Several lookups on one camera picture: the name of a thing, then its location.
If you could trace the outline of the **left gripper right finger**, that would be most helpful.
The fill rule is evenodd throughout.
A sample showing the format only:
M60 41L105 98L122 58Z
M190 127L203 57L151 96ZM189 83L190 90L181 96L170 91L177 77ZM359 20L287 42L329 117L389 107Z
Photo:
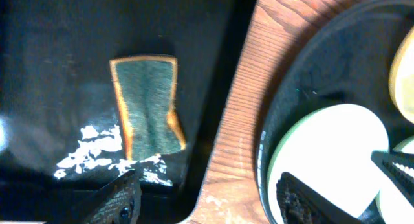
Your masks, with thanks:
M288 172L276 184L277 201L285 224L359 224Z

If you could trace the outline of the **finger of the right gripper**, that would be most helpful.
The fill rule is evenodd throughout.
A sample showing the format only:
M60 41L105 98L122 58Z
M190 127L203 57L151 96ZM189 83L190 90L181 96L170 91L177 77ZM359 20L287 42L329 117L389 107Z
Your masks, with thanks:
M391 180L413 207L413 177L408 172L405 172L405 167L408 167L408 170L413 169L413 154L373 151L371 160Z

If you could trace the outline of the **green and orange sponge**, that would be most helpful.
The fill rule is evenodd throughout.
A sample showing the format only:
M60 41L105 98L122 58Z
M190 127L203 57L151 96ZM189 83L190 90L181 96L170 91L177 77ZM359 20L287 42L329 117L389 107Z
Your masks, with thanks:
M109 61L125 157L141 161L187 147L175 106L178 60L150 54Z

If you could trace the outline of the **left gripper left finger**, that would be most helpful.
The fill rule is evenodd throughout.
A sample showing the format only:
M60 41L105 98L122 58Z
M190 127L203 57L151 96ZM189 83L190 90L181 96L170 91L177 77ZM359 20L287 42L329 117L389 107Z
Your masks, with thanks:
M129 170L46 224L136 224L141 195L139 178Z

